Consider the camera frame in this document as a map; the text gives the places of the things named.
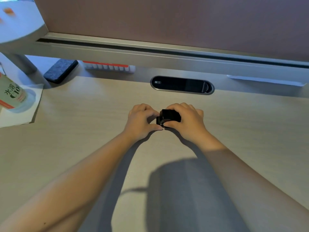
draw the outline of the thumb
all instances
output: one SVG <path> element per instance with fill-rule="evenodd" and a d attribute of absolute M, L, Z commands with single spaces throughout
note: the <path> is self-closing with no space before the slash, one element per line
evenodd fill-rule
<path fill-rule="evenodd" d="M 178 130 L 180 123 L 177 121 L 168 121 L 164 123 L 165 127 L 169 127 L 169 128 L 174 128 L 176 130 Z"/>
<path fill-rule="evenodd" d="M 156 125 L 156 124 L 149 125 L 149 132 L 156 131 L 156 130 L 163 130 L 163 128 L 160 125 Z"/>

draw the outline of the person's left hand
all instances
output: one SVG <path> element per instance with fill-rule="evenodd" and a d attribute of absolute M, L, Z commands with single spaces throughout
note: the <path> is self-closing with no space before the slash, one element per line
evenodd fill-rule
<path fill-rule="evenodd" d="M 132 141 L 137 142 L 145 138 L 149 132 L 163 130 L 160 125 L 149 124 L 147 118 L 159 116 L 151 106 L 147 104 L 135 105 L 129 112 L 128 121 L 124 129 L 124 133 L 132 138 Z"/>

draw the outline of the red strip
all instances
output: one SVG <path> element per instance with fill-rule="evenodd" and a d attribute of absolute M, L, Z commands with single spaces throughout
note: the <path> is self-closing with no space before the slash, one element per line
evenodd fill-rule
<path fill-rule="evenodd" d="M 116 67 L 129 67 L 129 65 L 115 64 L 115 63 L 98 63 L 98 62 L 90 62 L 90 61 L 83 61 L 83 62 L 84 63 L 99 64 L 99 65 L 107 65 L 107 66 L 116 66 Z"/>
<path fill-rule="evenodd" d="M 6 102 L 4 102 L 4 101 L 2 101 L 2 100 L 0 100 L 0 105 L 3 106 L 3 107 L 5 107 L 5 108 L 7 108 L 7 109 L 13 109 L 13 108 L 15 108 L 15 107 L 13 107 L 13 106 L 7 104 Z"/>

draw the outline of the finger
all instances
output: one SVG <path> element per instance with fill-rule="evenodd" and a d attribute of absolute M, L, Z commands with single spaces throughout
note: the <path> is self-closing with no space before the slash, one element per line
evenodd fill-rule
<path fill-rule="evenodd" d="M 145 115 L 146 117 L 151 117 L 151 116 L 159 116 L 160 113 L 155 111 L 154 109 L 150 109 L 150 110 L 145 110 Z"/>
<path fill-rule="evenodd" d="M 174 103 L 172 105 L 169 105 L 166 109 L 175 110 L 176 112 L 178 112 L 181 115 L 181 113 L 184 111 L 185 108 L 182 105 L 180 105 L 179 103 Z"/>
<path fill-rule="evenodd" d="M 180 105 L 182 105 L 182 106 L 185 107 L 185 108 L 190 108 L 189 105 L 186 104 L 186 103 L 180 103 Z"/>
<path fill-rule="evenodd" d="M 132 112 L 137 112 L 139 106 L 140 106 L 140 104 L 135 105 L 135 106 L 132 108 Z"/>
<path fill-rule="evenodd" d="M 149 132 L 157 131 L 157 130 L 163 130 L 163 127 L 161 125 L 156 125 L 156 124 L 149 125 Z"/>
<path fill-rule="evenodd" d="M 149 106 L 148 104 L 142 103 L 141 105 L 139 105 L 138 107 L 138 111 L 145 111 L 145 110 L 149 110 L 152 109 L 151 106 Z"/>
<path fill-rule="evenodd" d="M 192 110 L 196 111 L 196 109 L 194 108 L 194 106 L 192 106 L 191 104 L 189 105 L 189 107 L 190 107 Z"/>
<path fill-rule="evenodd" d="M 202 117 L 204 118 L 204 111 L 203 110 L 200 110 L 200 109 L 196 109 L 197 113 Z"/>
<path fill-rule="evenodd" d="M 180 122 L 168 121 L 164 123 L 164 126 L 178 130 L 178 128 L 180 127 Z"/>

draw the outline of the person's right arm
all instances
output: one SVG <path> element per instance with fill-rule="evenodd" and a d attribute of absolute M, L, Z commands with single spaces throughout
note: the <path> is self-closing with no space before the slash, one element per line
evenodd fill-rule
<path fill-rule="evenodd" d="M 167 109 L 180 113 L 175 128 L 196 144 L 218 175 L 225 190 L 252 231 L 309 231 L 309 211 L 259 175 L 207 131 L 203 111 L 192 105 L 172 104 Z"/>

